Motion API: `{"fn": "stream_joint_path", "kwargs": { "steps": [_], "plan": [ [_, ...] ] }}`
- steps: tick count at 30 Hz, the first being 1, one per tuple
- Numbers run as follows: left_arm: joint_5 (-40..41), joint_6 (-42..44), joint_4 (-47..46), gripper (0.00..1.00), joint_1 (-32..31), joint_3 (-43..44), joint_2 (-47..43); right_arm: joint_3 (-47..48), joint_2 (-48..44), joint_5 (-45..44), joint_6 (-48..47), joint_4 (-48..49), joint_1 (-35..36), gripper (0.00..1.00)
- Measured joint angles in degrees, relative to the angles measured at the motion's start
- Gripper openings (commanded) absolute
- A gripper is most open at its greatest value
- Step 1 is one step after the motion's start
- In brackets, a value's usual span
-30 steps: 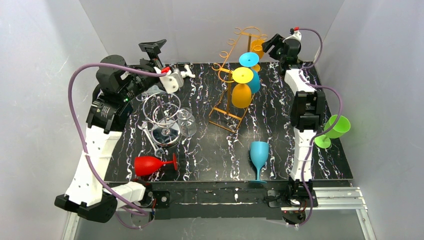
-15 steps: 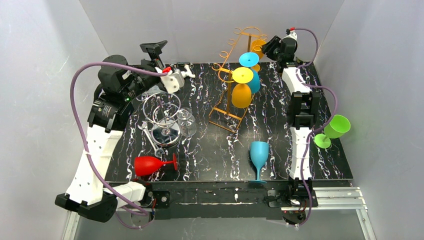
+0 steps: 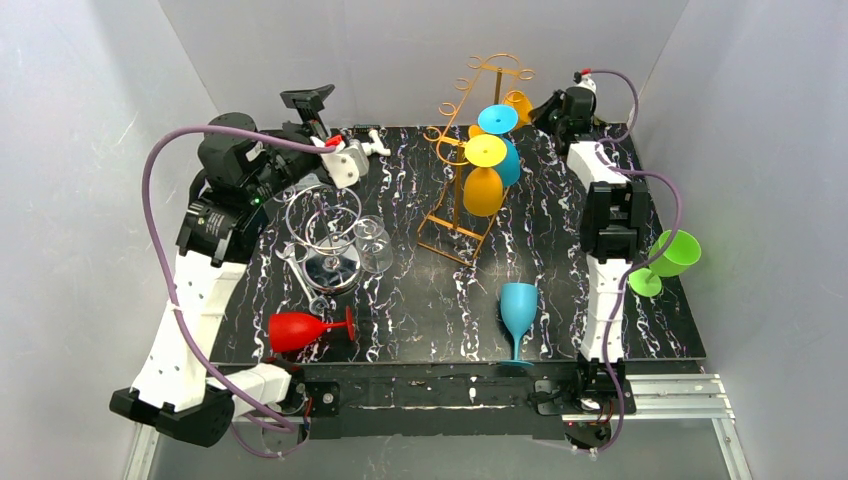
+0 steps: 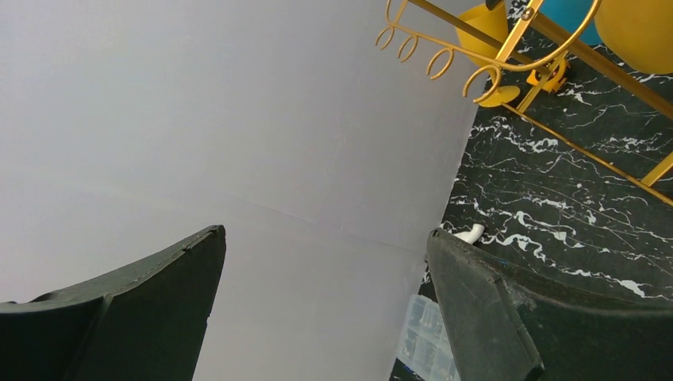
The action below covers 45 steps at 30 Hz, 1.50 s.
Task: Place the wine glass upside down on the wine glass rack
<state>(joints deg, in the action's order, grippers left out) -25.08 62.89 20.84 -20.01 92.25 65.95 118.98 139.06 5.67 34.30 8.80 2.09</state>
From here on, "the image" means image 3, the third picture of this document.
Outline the yellow plastic wine glass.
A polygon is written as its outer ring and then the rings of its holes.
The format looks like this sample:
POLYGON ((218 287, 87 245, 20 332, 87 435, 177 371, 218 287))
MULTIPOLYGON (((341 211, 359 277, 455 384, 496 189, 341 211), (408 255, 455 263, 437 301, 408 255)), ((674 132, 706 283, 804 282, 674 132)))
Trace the yellow plastic wine glass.
POLYGON ((464 157, 473 166, 465 182, 464 207, 475 216, 495 214, 503 203, 504 186, 494 166, 506 156, 506 147, 494 135, 470 139, 464 157))

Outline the silver wire glass rack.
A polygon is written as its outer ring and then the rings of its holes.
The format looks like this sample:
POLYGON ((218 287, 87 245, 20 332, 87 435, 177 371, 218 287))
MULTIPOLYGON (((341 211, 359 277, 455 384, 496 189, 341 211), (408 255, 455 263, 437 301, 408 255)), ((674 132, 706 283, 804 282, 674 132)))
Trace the silver wire glass rack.
POLYGON ((350 188, 317 184, 296 192, 285 205, 285 225, 306 284, 324 295, 353 290, 362 277, 354 227, 362 202, 350 188))

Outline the clear cut glass goblet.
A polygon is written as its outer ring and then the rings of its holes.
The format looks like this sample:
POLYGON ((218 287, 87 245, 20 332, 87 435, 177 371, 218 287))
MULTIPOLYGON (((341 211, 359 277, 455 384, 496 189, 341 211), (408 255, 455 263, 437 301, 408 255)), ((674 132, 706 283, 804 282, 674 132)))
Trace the clear cut glass goblet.
POLYGON ((382 274, 393 263, 390 235, 379 216, 361 216, 354 225, 355 247, 362 268, 372 274, 382 274))

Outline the blue plastic goblet front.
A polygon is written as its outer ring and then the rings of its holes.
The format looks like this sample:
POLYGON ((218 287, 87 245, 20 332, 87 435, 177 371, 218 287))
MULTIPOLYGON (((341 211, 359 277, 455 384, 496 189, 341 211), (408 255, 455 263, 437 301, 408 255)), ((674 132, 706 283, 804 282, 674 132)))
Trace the blue plastic goblet front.
POLYGON ((501 287, 499 307, 502 322, 512 337, 512 358, 502 364, 532 367, 531 362, 520 358, 521 341, 532 327, 537 314, 538 290, 528 283, 506 283, 501 287))

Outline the red plastic goblet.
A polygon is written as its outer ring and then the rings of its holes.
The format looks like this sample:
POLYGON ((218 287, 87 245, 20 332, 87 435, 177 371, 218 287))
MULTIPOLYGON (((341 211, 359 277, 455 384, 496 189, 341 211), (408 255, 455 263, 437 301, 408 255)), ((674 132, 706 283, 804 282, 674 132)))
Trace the red plastic goblet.
POLYGON ((355 340, 354 315, 351 307, 345 309, 345 319, 324 323, 315 315, 304 312, 272 314, 268 334, 271 351, 285 353, 304 348, 331 329, 344 329, 350 341, 355 340))

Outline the orange plastic goblet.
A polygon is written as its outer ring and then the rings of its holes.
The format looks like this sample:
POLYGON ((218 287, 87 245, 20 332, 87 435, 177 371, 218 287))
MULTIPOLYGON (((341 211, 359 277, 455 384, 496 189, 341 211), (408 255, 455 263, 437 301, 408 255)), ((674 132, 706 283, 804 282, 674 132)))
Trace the orange plastic goblet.
POLYGON ((522 91, 510 91, 502 103, 486 107, 479 113, 477 123, 468 127, 468 138, 483 134, 505 138, 529 123, 531 110, 532 104, 522 91))

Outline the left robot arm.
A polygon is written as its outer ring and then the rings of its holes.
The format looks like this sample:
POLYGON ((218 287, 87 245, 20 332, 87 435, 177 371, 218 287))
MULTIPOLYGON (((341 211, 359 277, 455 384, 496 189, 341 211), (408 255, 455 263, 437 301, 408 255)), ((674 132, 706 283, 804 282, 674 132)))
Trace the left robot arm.
POLYGON ((281 93, 299 121, 261 130, 240 112, 176 129, 147 156, 142 173, 146 226, 164 275, 168 301, 151 350, 129 387, 112 394, 109 408, 159 433, 201 447, 215 445, 240 417, 271 417, 275 430, 291 424, 273 409, 301 369, 284 360, 262 360, 231 374, 210 360, 225 310, 247 271, 268 224, 266 203, 322 164, 327 128, 320 113, 333 92, 326 84, 281 93), (151 177, 172 141, 201 136, 201 170, 189 189, 177 255, 169 259, 152 212, 151 177))

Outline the blue plastic goblet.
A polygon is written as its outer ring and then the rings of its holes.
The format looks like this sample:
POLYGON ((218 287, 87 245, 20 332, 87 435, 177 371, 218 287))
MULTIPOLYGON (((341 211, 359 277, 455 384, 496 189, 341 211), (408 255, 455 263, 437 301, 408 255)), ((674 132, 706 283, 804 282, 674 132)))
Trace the blue plastic goblet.
POLYGON ((518 182, 521 175, 521 160, 512 141, 505 134, 518 125, 518 112, 505 104, 491 105, 483 109, 477 119, 477 125, 484 133, 499 138, 506 147, 505 158, 494 166, 503 186, 511 187, 518 182))
POLYGON ((537 314, 538 290, 528 283, 506 283, 501 287, 499 307, 502 322, 512 337, 512 358, 502 364, 532 367, 531 362, 520 358, 521 341, 532 327, 537 314))

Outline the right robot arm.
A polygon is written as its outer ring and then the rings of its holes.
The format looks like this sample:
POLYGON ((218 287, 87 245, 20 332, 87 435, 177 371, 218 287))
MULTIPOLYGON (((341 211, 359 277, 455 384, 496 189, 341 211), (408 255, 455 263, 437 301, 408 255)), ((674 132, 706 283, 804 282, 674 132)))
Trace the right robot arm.
POLYGON ((648 194, 617 172, 601 143, 592 138, 596 103, 594 83, 584 80, 555 91, 529 118, 554 140, 556 152, 586 190, 579 243, 586 254, 589 294, 579 352, 588 363, 614 365, 624 357, 624 281, 641 248, 648 194))

